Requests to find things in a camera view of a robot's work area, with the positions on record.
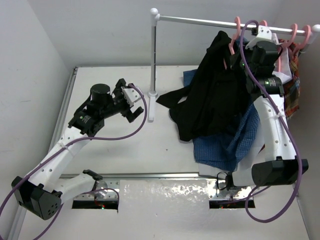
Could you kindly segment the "black shirt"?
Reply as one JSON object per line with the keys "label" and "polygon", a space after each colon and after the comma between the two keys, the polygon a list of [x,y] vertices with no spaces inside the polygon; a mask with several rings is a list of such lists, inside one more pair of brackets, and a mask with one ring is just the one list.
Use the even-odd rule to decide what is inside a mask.
{"label": "black shirt", "polygon": [[226,132],[249,103],[246,76],[230,68],[231,38],[219,31],[207,48],[189,85],[162,94],[157,103],[169,109],[181,141]]}

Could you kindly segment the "pink hanger holding white shirt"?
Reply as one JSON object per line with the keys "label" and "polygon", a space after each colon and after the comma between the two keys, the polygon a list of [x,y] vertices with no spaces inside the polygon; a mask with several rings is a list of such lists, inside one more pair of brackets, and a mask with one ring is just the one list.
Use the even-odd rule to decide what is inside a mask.
{"label": "pink hanger holding white shirt", "polygon": [[235,54],[234,43],[241,34],[241,19],[239,16],[235,17],[233,28],[236,29],[236,32],[231,37],[230,43],[228,44],[228,50],[223,52],[223,64],[225,69],[229,68],[230,56]]}

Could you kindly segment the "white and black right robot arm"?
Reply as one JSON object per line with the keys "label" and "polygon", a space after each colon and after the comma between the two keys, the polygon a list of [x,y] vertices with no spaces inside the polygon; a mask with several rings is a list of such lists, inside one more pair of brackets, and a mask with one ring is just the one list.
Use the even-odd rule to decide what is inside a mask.
{"label": "white and black right robot arm", "polygon": [[279,45],[259,41],[253,47],[243,49],[232,58],[234,68],[243,68],[246,88],[252,97],[260,120],[265,146],[265,161],[253,164],[246,170],[227,173],[225,189],[240,187],[291,185],[298,178],[297,154],[285,130],[285,92],[282,81],[273,71],[280,53]]}

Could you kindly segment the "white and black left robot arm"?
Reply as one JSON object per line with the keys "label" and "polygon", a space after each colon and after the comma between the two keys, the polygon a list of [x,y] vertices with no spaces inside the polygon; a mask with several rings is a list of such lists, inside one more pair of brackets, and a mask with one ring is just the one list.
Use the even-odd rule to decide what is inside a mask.
{"label": "white and black left robot arm", "polygon": [[132,123],[145,107],[132,107],[144,100],[141,90],[121,78],[113,90],[104,83],[94,84],[88,98],[75,110],[60,139],[37,167],[25,177],[16,176],[11,183],[17,203],[43,220],[54,216],[66,201],[90,192],[103,178],[86,169],[74,178],[59,183],[65,168],[104,127],[105,119],[120,114]]}

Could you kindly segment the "pink hanger holding blue shirt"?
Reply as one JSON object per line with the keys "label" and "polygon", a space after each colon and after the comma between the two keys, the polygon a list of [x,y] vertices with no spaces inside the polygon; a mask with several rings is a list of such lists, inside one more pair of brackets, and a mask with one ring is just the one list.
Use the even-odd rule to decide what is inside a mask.
{"label": "pink hanger holding blue shirt", "polygon": [[268,26],[268,23],[267,23],[266,20],[262,20],[262,21],[259,22],[259,25],[260,25],[260,26],[267,27],[267,26]]}

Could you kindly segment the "red plaid shirt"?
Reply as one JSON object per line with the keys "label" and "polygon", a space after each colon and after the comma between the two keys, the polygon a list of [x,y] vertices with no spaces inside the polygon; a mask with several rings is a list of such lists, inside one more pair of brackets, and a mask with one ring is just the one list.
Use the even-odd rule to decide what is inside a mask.
{"label": "red plaid shirt", "polygon": [[301,93],[301,81],[299,74],[299,57],[291,56],[296,47],[296,43],[291,43],[280,56],[280,71],[273,71],[272,74],[281,79],[284,89],[284,110],[287,121],[289,121],[296,111],[299,110],[299,97]]}

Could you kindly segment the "blue checkered shirt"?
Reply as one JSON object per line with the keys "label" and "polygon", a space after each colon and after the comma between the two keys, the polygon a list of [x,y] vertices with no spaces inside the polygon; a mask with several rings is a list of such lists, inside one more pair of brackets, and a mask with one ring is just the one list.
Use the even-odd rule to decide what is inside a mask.
{"label": "blue checkered shirt", "polygon": [[220,31],[198,68],[184,72],[176,123],[180,140],[193,141],[197,163],[226,171],[249,153],[259,123],[244,75],[224,66],[230,42]]}

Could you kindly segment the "white shirt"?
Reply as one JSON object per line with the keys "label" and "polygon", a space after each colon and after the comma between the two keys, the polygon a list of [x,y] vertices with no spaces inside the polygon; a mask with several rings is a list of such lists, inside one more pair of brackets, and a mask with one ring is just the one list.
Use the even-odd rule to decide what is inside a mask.
{"label": "white shirt", "polygon": [[260,118],[253,103],[236,118],[231,133],[219,133],[193,140],[193,153],[200,176],[245,170],[251,166],[264,145]]}

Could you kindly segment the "silver and white clothes rack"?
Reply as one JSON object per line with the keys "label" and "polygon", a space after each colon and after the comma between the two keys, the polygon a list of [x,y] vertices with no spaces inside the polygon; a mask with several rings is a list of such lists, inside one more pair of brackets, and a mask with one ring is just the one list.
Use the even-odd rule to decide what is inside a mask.
{"label": "silver and white clothes rack", "polygon": [[[160,14],[156,8],[152,8],[150,10],[150,20],[151,20],[151,72],[150,72],[150,89],[148,92],[149,100],[149,108],[148,108],[148,121],[153,122],[156,116],[156,97],[158,96],[158,92],[156,90],[156,79],[157,79],[157,63],[156,63],[156,47],[157,47],[157,24],[159,21],[165,22],[173,22],[173,23],[184,23],[184,24],[192,24],[192,25],[200,25],[200,26],[210,26],[210,27],[219,27],[219,28],[228,28],[235,29],[233,26],[234,22],[225,22],[225,21],[213,21],[213,20],[204,20],[204,19],[196,19],[196,18],[185,18],[185,17],[177,17],[177,16],[168,16]],[[248,25],[246,27],[247,31],[251,31],[253,28],[258,27],[255,25]],[[241,30],[245,28],[244,24],[241,24]],[[269,26],[271,33],[275,34],[285,34],[291,36],[291,28],[279,28]],[[303,29],[298,29],[296,32],[296,36],[304,37],[305,31]],[[309,38],[308,43],[302,49],[306,49],[313,41],[320,35],[320,26],[318,24],[311,26],[311,36]]]}

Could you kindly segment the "white front cover board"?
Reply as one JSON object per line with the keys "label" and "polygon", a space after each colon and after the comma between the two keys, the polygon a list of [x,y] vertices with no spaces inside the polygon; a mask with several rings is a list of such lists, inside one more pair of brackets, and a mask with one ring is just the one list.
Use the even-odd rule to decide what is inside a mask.
{"label": "white front cover board", "polygon": [[27,213],[21,240],[306,240],[307,230],[294,202],[270,223],[292,193],[278,186],[260,193],[255,208],[211,209],[204,180],[123,180],[118,210],[73,209],[64,205],[54,223]]}

